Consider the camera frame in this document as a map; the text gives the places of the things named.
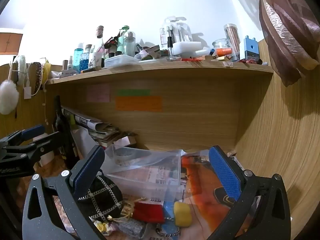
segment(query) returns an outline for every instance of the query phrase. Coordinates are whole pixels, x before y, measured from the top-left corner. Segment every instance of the orange cabinet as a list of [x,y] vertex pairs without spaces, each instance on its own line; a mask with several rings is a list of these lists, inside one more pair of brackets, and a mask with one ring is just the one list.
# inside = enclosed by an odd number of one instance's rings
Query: orange cabinet
[[22,34],[0,33],[0,55],[18,55]]

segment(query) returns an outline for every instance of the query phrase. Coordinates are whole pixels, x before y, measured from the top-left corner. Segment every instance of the red cloth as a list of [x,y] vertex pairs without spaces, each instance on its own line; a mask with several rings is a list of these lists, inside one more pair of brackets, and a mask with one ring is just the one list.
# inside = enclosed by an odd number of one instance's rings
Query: red cloth
[[132,218],[147,223],[164,223],[162,205],[136,202]]

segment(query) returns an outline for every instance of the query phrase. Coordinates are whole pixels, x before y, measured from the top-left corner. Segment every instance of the metal bolt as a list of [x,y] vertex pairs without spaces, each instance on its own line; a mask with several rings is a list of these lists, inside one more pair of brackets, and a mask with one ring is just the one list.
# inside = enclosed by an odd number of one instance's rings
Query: metal bolt
[[66,176],[68,176],[69,175],[69,171],[68,170],[64,170],[63,172],[61,172],[61,176],[62,177],[66,177]]
[[39,177],[40,177],[39,174],[35,174],[35,175],[32,176],[32,179],[36,180],[36,179],[39,179]]
[[251,177],[253,175],[252,171],[250,170],[245,170],[244,171],[244,174],[247,176],[247,177]]
[[275,174],[275,178],[277,179],[277,180],[281,180],[282,178],[281,178],[281,176],[279,175],[279,174]]

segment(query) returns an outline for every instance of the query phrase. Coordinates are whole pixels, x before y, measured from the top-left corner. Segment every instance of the yellow block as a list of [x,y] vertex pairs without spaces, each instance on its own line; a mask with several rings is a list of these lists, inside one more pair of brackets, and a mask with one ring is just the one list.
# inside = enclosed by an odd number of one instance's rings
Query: yellow block
[[189,227],[192,223],[190,206],[186,203],[175,202],[173,206],[174,219],[177,227]]

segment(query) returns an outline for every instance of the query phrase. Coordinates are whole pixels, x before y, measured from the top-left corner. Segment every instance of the white fur ball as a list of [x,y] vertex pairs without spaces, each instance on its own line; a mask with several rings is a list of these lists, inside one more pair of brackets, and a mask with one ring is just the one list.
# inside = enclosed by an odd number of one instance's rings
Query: white fur ball
[[17,106],[19,92],[16,84],[11,80],[5,80],[0,85],[0,113],[10,114]]

